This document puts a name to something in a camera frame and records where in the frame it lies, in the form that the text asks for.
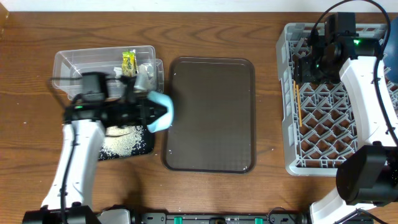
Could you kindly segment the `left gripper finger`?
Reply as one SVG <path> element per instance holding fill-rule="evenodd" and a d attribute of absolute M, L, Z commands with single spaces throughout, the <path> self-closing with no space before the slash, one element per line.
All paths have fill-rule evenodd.
<path fill-rule="evenodd" d="M 149 100 L 149 113 L 150 114 L 166 114 L 168 109 L 166 106 Z"/>
<path fill-rule="evenodd" d="M 155 114 L 149 117 L 149 124 L 150 125 L 166 125 L 168 124 L 168 114 Z"/>

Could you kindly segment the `white tissue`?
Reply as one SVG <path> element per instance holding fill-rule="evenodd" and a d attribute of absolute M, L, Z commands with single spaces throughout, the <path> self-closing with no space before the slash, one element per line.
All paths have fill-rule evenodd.
<path fill-rule="evenodd" d="M 124 76 L 123 75 L 123 71 L 122 71 L 122 67 L 114 67 L 113 70 L 114 70 L 114 72 L 116 74 L 116 78 Z M 150 84 L 152 85 L 151 90 L 155 90 L 156 89 L 157 79 L 156 79 L 156 76 L 155 76 L 155 68 L 151 64 L 143 63 L 143 64 L 138 65 L 137 66 L 137 70 L 136 70 L 136 76 L 134 76 L 133 78 L 137 78 L 137 76 L 139 74 L 148 75 Z"/>

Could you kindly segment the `yellow green snack wrapper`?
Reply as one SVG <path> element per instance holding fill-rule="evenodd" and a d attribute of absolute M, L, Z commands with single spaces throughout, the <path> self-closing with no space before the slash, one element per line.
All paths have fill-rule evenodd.
<path fill-rule="evenodd" d="M 127 77 L 136 76 L 137 63 L 136 63 L 136 51 L 130 50 L 122 53 L 122 71 L 123 75 Z"/>

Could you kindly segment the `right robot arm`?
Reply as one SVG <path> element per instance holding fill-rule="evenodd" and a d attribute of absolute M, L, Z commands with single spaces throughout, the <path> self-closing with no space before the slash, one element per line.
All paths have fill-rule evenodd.
<path fill-rule="evenodd" d="M 310 223 L 343 223 L 397 201 L 397 116 L 384 78 L 385 43 L 363 38 L 355 14 L 338 12 L 313 28 L 308 56 L 295 62 L 297 83 L 341 82 L 357 130 L 358 150 L 336 172 L 336 187 L 311 204 Z"/>

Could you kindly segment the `light blue bowl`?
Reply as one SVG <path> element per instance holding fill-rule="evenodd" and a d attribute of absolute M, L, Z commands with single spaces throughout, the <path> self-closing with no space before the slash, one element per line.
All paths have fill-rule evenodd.
<path fill-rule="evenodd" d="M 168 129 L 174 119 L 174 104 L 172 99 L 156 91 L 151 91 L 147 99 L 154 103 L 154 120 L 147 125 L 150 133 L 156 133 Z"/>

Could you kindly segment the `dark blue plate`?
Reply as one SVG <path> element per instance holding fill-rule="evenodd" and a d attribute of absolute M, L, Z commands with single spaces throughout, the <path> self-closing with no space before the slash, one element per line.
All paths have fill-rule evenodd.
<path fill-rule="evenodd" d="M 397 85 L 398 76 L 397 76 L 397 26 L 398 20 L 397 18 L 393 19 L 391 22 L 391 32 L 389 35 L 389 41 L 385 48 L 385 57 L 383 59 L 384 65 L 386 68 L 389 69 L 386 72 L 386 78 L 392 82 L 393 84 Z"/>

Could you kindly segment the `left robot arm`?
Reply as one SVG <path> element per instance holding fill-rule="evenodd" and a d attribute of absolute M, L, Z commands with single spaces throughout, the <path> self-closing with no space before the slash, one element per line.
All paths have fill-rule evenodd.
<path fill-rule="evenodd" d="M 86 72 L 81 93 L 64 106 L 63 147 L 51 188 L 40 209 L 28 211 L 23 223 L 139 223 L 139 216 L 120 205 L 92 209 L 96 165 L 109 127 L 142 126 L 150 133 L 168 129 L 174 118 L 171 98 L 157 91 L 134 92 L 136 78 L 120 76 L 124 93 L 110 100 L 103 72 Z"/>

